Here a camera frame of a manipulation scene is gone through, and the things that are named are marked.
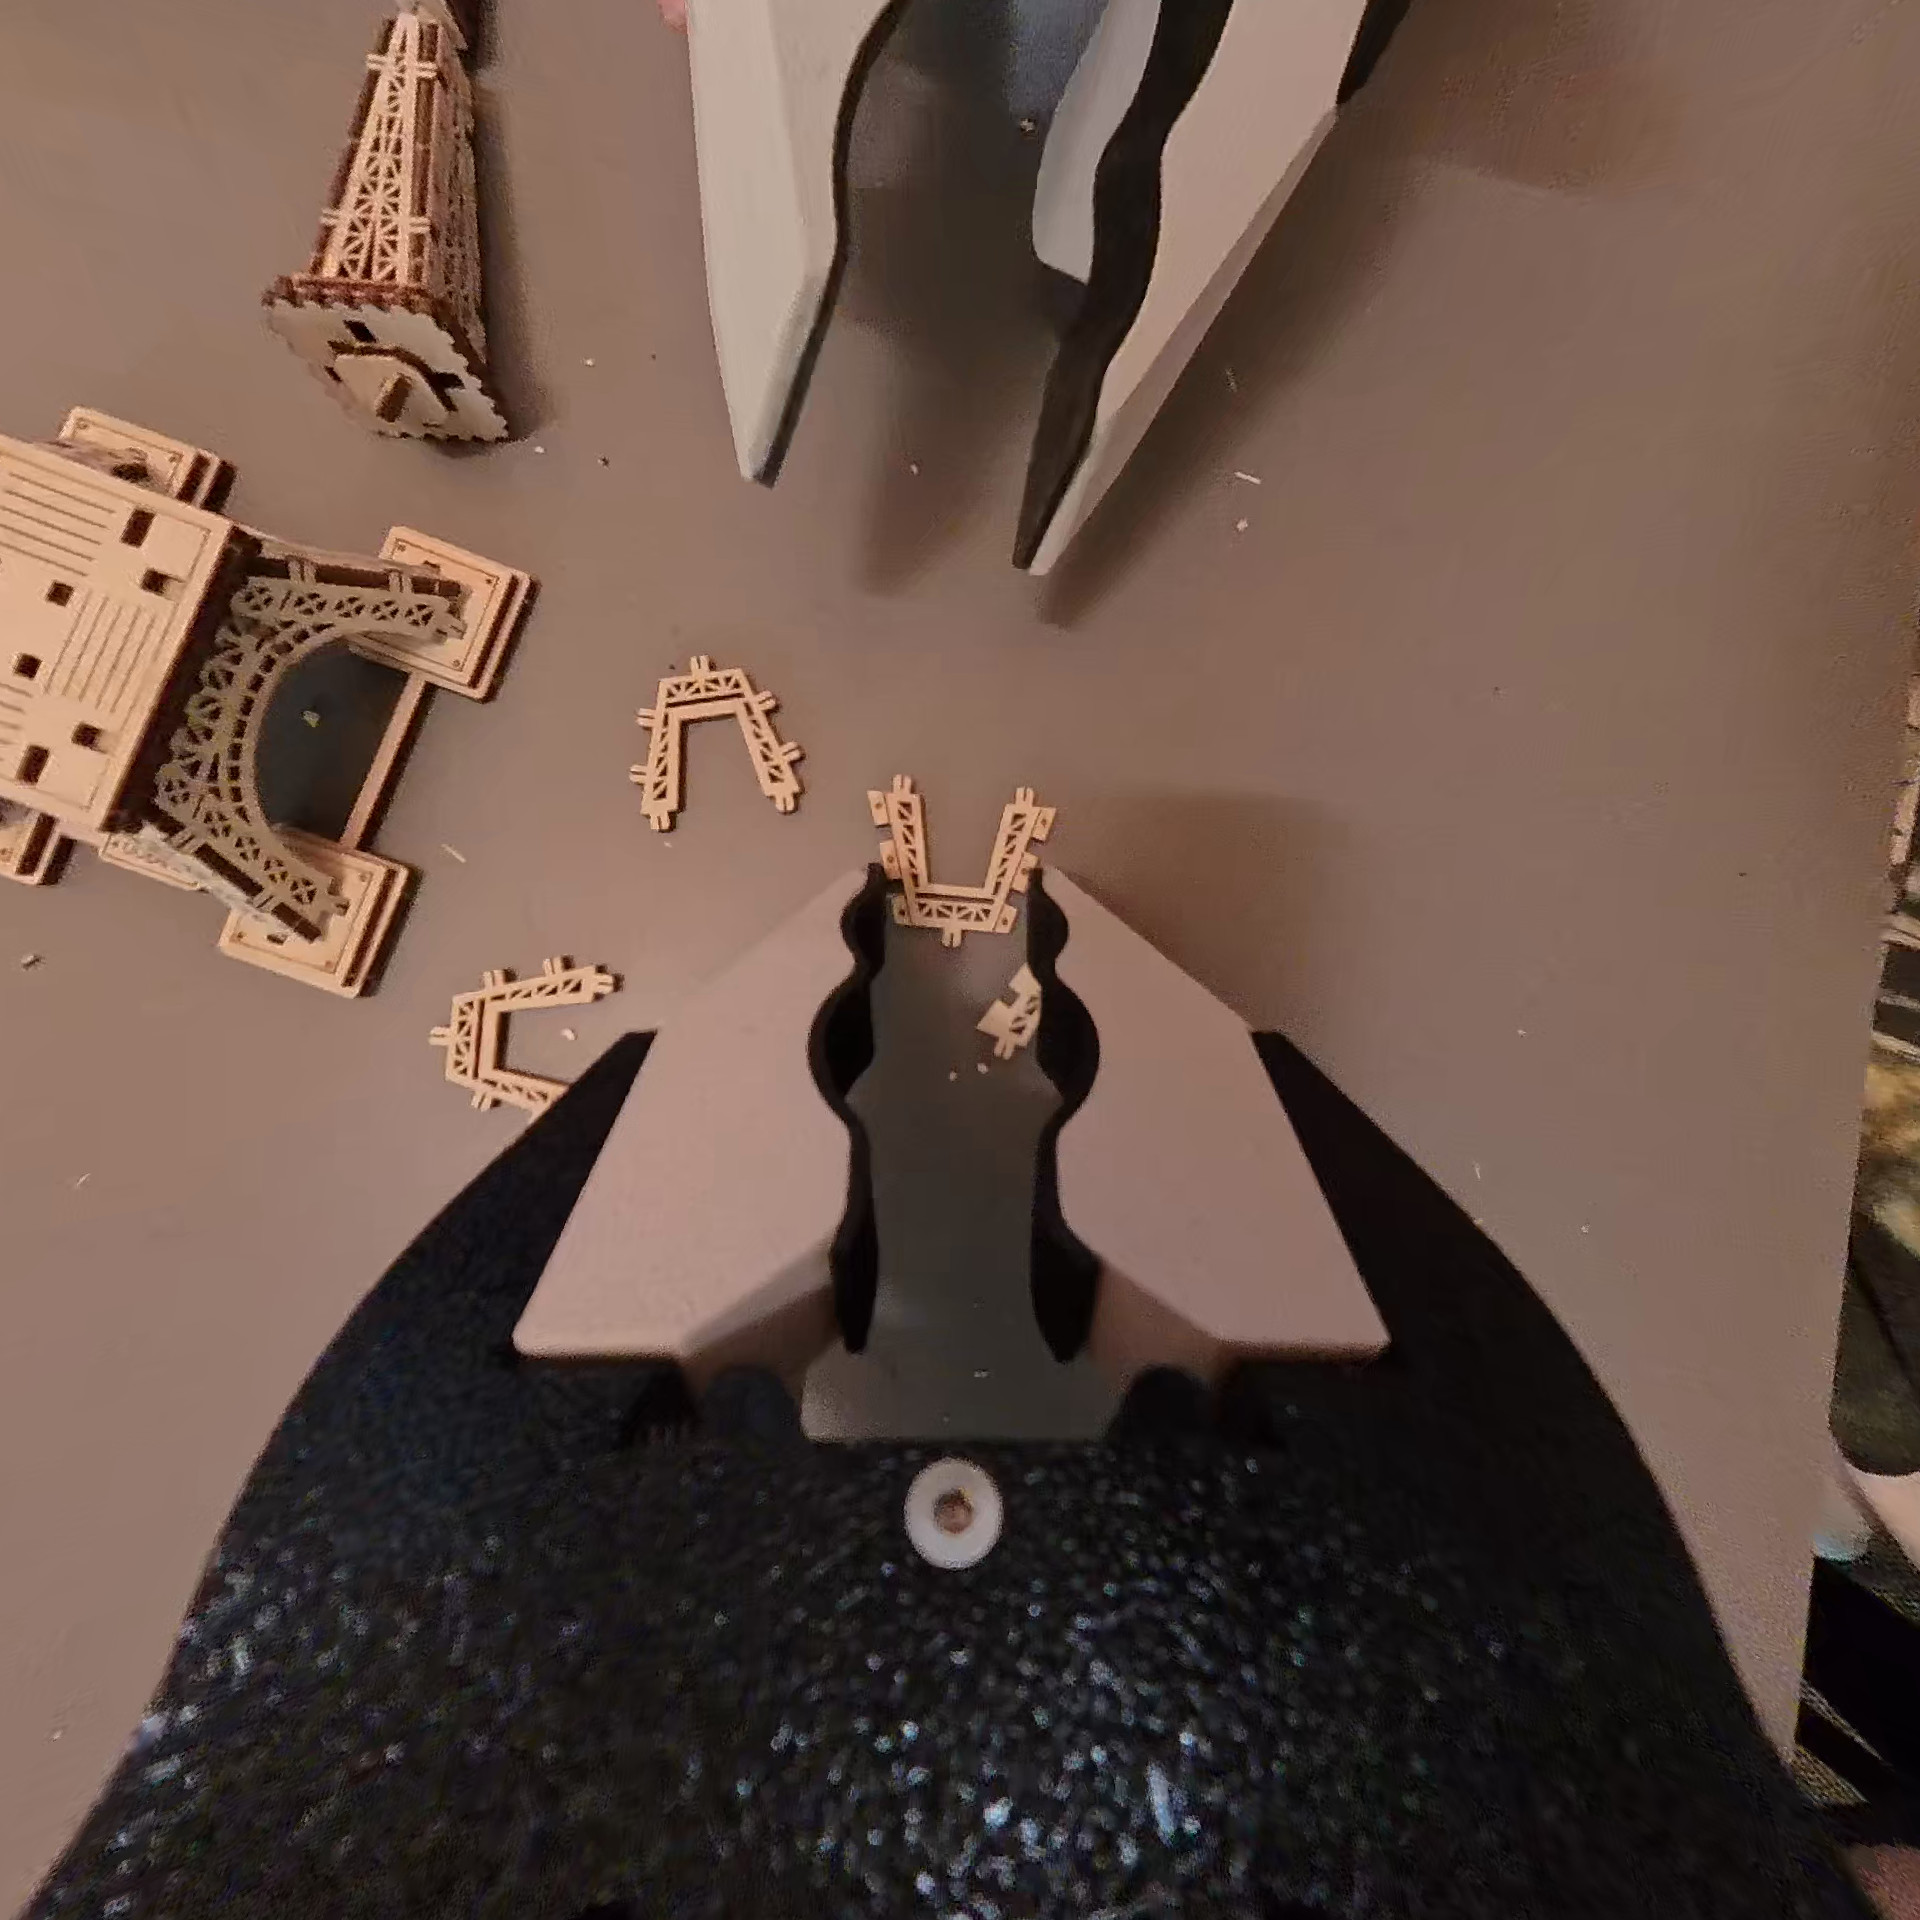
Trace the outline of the wooden tower spire model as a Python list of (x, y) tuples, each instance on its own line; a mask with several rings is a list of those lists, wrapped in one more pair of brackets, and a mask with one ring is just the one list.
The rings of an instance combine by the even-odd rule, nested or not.
[(317, 237), (264, 292), (272, 332), (386, 438), (497, 444), (469, 8), (391, 3), (366, 58)]

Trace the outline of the wooden tower base model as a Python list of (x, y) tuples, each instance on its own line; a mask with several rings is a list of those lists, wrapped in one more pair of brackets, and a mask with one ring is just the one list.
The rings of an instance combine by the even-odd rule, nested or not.
[(408, 525), (282, 541), (229, 487), (89, 409), (2, 436), (2, 879), (89, 848), (225, 909), (231, 959), (366, 997), (415, 887), (375, 848), (415, 734), (494, 694), (539, 583)]

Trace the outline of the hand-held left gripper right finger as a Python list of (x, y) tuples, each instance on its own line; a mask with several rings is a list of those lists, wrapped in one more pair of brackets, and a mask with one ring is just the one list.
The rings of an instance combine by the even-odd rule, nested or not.
[(1031, 1306), (1062, 1363), (1370, 1359), (1388, 1333), (1249, 1023), (1058, 869), (1028, 891)]

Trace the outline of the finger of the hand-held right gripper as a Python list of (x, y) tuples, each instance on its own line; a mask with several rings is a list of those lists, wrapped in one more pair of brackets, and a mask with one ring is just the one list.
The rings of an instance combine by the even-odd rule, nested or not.
[(1031, 246), (1081, 300), (1028, 452), (1022, 572), (1052, 572), (1118, 481), (1405, 11), (1102, 5), (1033, 184)]
[(738, 469), (776, 485), (850, 257), (845, 166), (899, 3), (689, 3), (706, 310)]

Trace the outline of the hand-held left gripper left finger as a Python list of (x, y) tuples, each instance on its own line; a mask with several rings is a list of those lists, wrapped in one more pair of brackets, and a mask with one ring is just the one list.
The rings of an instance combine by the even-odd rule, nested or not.
[(818, 1359), (876, 1309), (880, 869), (781, 920), (663, 1023), (515, 1323), (524, 1359)]

